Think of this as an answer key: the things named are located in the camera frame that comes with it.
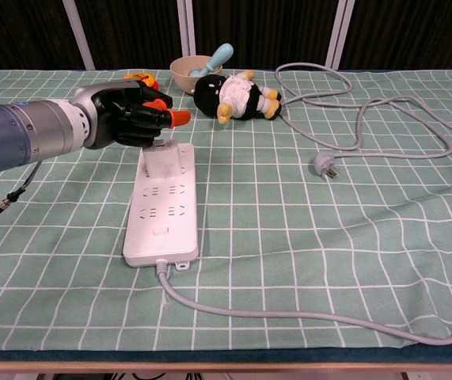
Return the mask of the white frame post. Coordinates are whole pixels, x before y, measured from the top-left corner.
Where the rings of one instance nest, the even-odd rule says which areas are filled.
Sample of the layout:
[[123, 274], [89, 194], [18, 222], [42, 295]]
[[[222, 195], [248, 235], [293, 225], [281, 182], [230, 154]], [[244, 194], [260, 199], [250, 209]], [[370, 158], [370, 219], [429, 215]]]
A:
[[192, 0], [177, 0], [180, 43], [183, 56], [196, 53]]
[[82, 58], [84, 67], [87, 70], [95, 70], [93, 57], [89, 49], [89, 44], [86, 39], [85, 31], [82, 26], [82, 20], [78, 12], [76, 2], [75, 0], [62, 0], [62, 3], [66, 11], [66, 15], [70, 23], [71, 30], [74, 34], [74, 39], [78, 46], [78, 50]]
[[333, 70], [340, 67], [354, 7], [355, 0], [338, 0], [325, 60], [325, 66]]

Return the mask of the grey three-pin plug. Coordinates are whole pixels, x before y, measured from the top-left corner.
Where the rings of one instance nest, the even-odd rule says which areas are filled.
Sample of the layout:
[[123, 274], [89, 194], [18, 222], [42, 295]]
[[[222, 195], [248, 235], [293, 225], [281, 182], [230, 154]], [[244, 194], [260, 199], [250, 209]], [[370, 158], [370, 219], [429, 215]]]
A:
[[332, 153], [320, 152], [313, 160], [313, 167], [320, 177], [334, 178], [337, 175], [335, 157]]

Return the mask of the yellow tape measure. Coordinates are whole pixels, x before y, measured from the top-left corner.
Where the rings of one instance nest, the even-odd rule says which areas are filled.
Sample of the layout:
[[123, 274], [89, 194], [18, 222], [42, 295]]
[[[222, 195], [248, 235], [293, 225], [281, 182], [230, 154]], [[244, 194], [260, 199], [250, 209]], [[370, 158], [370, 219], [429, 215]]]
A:
[[158, 84], [155, 76], [149, 72], [144, 72], [144, 71], [134, 72], [131, 74], [126, 74], [123, 78], [124, 79], [133, 79], [138, 82], [143, 82], [148, 87], [159, 90], [159, 84]]

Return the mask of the light blue spoon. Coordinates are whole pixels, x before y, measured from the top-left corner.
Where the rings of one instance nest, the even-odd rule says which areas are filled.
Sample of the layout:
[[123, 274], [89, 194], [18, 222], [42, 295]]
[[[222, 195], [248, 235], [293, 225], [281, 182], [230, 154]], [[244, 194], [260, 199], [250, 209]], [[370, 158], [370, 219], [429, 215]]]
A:
[[215, 50], [203, 67], [193, 68], [189, 71], [188, 75], [191, 77], [203, 77], [211, 74], [226, 63], [232, 57], [233, 53], [233, 46], [229, 43], [224, 43]]

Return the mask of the beige bowl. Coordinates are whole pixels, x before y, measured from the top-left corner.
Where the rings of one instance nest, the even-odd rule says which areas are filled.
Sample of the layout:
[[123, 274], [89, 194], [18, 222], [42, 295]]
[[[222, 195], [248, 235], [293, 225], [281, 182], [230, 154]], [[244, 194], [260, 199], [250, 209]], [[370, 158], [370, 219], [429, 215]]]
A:
[[210, 58], [207, 55], [189, 55], [174, 60], [169, 68], [177, 86], [185, 93], [191, 94], [202, 75], [191, 76], [190, 73], [194, 70], [201, 71]]

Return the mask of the white charger adapter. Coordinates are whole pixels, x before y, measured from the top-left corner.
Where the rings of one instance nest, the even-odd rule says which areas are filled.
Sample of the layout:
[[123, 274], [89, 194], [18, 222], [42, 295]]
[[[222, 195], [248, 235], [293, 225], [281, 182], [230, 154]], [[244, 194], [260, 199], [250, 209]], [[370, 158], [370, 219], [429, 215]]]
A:
[[180, 150], [175, 139], [157, 139], [142, 149], [146, 170], [150, 178], [170, 178], [181, 175]]

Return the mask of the black penguin plush toy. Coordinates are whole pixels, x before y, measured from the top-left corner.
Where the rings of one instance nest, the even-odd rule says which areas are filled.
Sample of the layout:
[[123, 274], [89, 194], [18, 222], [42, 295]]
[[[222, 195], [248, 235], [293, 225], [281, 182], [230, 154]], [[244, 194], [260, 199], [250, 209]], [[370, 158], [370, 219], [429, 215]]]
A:
[[258, 86], [254, 72], [246, 70], [227, 77], [208, 74], [200, 78], [194, 88], [196, 107], [220, 124], [231, 119], [275, 119], [281, 112], [281, 95], [276, 89]]

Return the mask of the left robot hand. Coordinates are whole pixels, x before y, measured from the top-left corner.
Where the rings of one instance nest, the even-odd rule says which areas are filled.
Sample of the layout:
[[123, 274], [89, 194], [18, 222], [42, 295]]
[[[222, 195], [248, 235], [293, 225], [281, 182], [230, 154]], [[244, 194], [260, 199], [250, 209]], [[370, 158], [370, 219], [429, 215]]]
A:
[[84, 147], [92, 150], [113, 142], [150, 147], [164, 128], [183, 126], [191, 119], [189, 111], [173, 109], [170, 96], [134, 79], [79, 87], [71, 104], [89, 120]]

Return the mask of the white power strip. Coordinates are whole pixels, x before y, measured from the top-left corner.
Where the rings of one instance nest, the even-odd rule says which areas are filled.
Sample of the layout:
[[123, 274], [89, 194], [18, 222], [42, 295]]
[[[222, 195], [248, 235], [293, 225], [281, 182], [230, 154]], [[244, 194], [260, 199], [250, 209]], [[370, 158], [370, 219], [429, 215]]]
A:
[[139, 155], [123, 244], [132, 267], [162, 260], [185, 270], [198, 256], [195, 149], [191, 143], [178, 146], [178, 177], [150, 178]]

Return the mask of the green checked tablecloth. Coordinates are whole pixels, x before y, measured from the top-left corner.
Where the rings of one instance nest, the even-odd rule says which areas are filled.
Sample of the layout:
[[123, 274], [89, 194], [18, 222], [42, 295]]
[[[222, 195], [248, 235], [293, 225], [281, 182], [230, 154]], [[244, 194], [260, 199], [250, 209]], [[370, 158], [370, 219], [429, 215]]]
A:
[[[172, 137], [196, 152], [199, 256], [170, 272], [184, 297], [452, 334], [452, 155], [343, 159], [328, 180], [311, 170], [318, 147], [279, 120], [220, 126], [193, 112]], [[0, 356], [405, 345], [172, 300], [122, 257], [138, 156], [112, 145], [48, 160], [0, 215]]]

